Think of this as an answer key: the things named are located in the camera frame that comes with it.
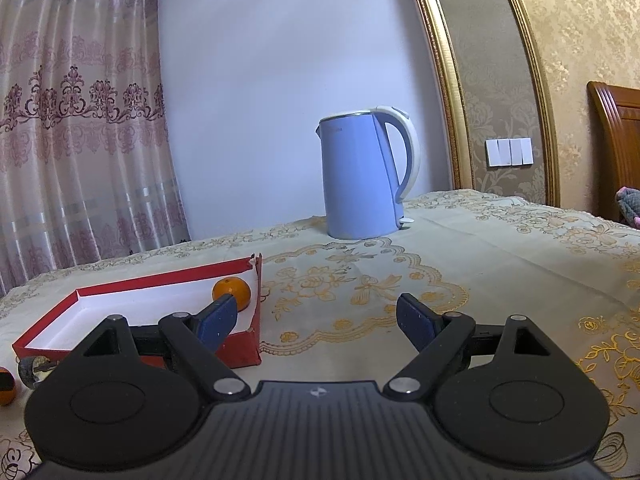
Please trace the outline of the large orange tangerine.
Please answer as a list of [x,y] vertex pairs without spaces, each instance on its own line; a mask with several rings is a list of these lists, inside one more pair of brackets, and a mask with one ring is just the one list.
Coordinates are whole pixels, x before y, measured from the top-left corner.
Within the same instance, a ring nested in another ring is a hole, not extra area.
[[17,394],[17,385],[13,374],[4,367],[0,367],[0,405],[11,404]]

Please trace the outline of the dark sugarcane piece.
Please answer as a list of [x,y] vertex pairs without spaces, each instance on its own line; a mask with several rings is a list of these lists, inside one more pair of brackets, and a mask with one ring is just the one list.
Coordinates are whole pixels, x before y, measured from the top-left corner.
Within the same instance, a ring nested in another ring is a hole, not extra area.
[[46,356],[26,356],[18,362],[18,374],[26,388],[35,390],[58,366]]

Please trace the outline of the red cardboard box tray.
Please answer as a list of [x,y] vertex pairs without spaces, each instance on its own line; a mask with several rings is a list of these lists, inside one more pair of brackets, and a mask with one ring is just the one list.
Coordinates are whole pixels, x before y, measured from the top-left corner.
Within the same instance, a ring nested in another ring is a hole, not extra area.
[[231,368],[258,365],[261,255],[75,289],[18,337],[13,351],[19,358],[59,360],[107,315],[121,314],[139,326],[155,324],[172,312],[198,313],[212,302],[214,285],[229,276],[250,286],[250,305],[238,314],[216,356]]

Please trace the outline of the small orange tangerine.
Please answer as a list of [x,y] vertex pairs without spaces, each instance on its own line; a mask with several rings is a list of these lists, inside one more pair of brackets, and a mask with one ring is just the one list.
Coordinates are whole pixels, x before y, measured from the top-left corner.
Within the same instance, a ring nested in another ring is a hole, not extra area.
[[224,295],[230,295],[235,299],[239,312],[244,311],[250,305],[252,292],[250,285],[238,276],[228,276],[219,280],[212,289],[213,300],[218,300]]

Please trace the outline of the cream floral tablecloth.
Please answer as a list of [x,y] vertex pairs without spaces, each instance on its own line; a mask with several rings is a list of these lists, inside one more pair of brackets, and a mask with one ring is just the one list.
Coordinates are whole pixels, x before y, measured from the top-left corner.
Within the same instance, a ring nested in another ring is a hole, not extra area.
[[51,271],[1,301],[1,363],[41,315],[80,286],[262,256],[262,362],[275,380],[386,382],[413,357],[395,322],[404,292],[438,312],[500,324],[531,318],[601,389],[610,409],[597,463],[639,474],[639,233],[583,211],[474,191],[408,206],[412,225],[375,240],[334,240],[312,217]]

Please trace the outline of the blue electric kettle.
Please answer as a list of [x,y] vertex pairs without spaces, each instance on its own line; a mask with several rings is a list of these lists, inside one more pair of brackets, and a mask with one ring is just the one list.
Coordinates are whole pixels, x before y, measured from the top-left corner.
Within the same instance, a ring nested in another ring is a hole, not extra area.
[[[387,127],[396,128],[406,150],[398,177]],[[404,200],[416,183],[421,145],[409,115],[392,106],[322,118],[321,143],[326,229],[338,240],[362,240],[408,228]]]

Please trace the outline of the pink patterned curtain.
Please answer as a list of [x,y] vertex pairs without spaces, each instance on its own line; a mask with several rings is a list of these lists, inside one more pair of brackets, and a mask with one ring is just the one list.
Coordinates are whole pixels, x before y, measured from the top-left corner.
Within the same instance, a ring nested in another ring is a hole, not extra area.
[[1,287],[184,242],[158,0],[1,0]]

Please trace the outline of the grey pink plush toy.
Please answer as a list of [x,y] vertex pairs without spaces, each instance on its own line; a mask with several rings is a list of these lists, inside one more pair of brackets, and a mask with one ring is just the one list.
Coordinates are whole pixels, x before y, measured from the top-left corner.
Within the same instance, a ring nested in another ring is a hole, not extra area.
[[616,192],[616,203],[625,221],[635,229],[640,229],[640,191],[638,188],[623,186]]

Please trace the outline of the wooden bed headboard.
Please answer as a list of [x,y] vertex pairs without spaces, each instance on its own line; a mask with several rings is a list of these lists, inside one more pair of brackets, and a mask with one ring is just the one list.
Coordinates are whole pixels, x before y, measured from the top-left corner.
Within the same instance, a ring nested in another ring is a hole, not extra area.
[[597,215],[625,223],[617,191],[639,187],[639,90],[589,81]]

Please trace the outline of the white wall switch panel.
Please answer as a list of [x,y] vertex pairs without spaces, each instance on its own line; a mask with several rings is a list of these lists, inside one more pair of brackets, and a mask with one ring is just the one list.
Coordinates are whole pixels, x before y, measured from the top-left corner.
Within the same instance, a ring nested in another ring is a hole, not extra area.
[[489,139],[485,142],[489,168],[532,166],[531,138]]

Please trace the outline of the gold wall moulding frame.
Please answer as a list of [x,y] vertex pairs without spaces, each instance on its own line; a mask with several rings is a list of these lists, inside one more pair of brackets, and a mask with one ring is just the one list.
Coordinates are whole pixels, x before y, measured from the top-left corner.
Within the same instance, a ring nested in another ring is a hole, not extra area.
[[[544,202],[549,206],[557,207],[561,203],[559,159],[547,81],[538,60],[537,46],[524,1],[508,0],[508,3],[518,36],[520,36],[536,99],[544,160]],[[452,185],[455,188],[472,188],[474,183],[468,120],[465,116],[459,67],[454,56],[454,44],[446,23],[446,15],[439,0],[416,0],[416,8],[421,17],[427,44],[432,52],[442,96]]]

